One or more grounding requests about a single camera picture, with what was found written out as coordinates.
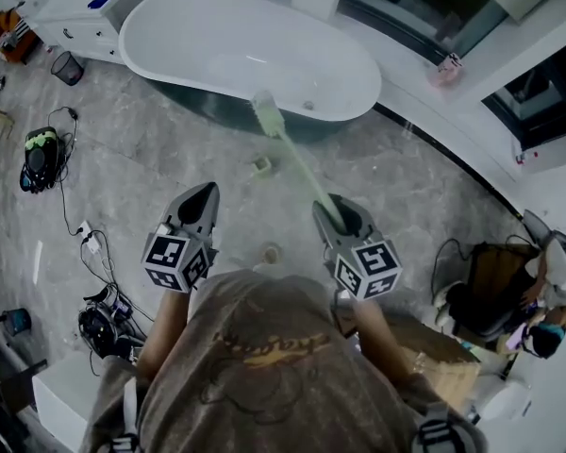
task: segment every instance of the shoe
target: shoe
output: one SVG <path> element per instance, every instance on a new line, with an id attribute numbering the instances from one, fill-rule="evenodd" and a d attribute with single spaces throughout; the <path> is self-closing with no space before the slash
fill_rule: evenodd
<path id="1" fill-rule="evenodd" d="M 434 294 L 434 299 L 432 300 L 432 304 L 436 309 L 440 309 L 444 304 L 446 304 L 446 296 L 448 295 L 449 291 L 458 284 L 462 284 L 461 280 L 457 280 L 453 282 L 451 285 L 447 285 L 443 287 L 439 291 Z"/>
<path id="2" fill-rule="evenodd" d="M 451 304 L 444 304 L 436 315 L 435 324 L 438 327 L 443 327 L 449 320 L 451 320 Z"/>

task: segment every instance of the long-handled brush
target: long-handled brush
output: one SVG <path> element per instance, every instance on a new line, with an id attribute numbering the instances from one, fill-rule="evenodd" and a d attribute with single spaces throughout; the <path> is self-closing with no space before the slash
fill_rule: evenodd
<path id="1" fill-rule="evenodd" d="M 285 130 L 285 120 L 281 115 L 281 111 L 276 106 L 273 95 L 268 91 L 259 91 L 250 102 L 252 103 L 252 108 L 254 109 L 256 117 L 258 117 L 258 121 L 264 131 L 264 134 L 271 138 L 276 138 L 278 136 L 281 138 L 281 141 L 288 146 L 291 154 L 300 166 L 300 169 L 304 172 L 310 186 L 314 189 L 314 192 L 317 195 L 317 200 L 321 202 L 321 205 L 323 205 L 339 232 L 345 233 L 346 225 L 341 218 L 338 207 L 335 206 L 331 197 L 323 190 L 315 175 L 312 173 L 310 168 L 308 168 L 300 156 L 300 153 L 298 153 L 295 144 L 288 136 L 287 131 Z"/>

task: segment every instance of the vanity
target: vanity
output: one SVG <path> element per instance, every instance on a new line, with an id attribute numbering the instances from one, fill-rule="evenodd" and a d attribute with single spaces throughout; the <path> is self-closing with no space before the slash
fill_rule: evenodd
<path id="1" fill-rule="evenodd" d="M 123 64 L 120 28 L 142 0 L 107 0 L 100 8 L 89 8 L 92 1 L 50 0 L 34 21 L 72 54 Z"/>

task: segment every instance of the wastebasket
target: wastebasket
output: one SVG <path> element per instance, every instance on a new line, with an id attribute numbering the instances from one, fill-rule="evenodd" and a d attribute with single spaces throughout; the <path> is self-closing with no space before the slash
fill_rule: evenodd
<path id="1" fill-rule="evenodd" d="M 71 52 L 63 52 L 58 56 L 50 72 L 68 86 L 77 84 L 79 79 L 84 75 L 84 69 L 77 63 L 77 60 L 74 59 Z"/>

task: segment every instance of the power strip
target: power strip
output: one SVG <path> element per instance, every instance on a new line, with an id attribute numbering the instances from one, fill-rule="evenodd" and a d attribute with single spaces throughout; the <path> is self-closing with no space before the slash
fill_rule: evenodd
<path id="1" fill-rule="evenodd" d="M 101 244 L 98 240 L 96 240 L 96 237 L 94 237 L 94 235 L 91 235 L 91 225 L 86 220 L 84 220 L 79 227 L 82 228 L 82 240 L 86 240 L 90 236 L 90 238 L 86 242 L 86 246 L 90 249 L 93 255 L 97 254 L 101 249 Z"/>

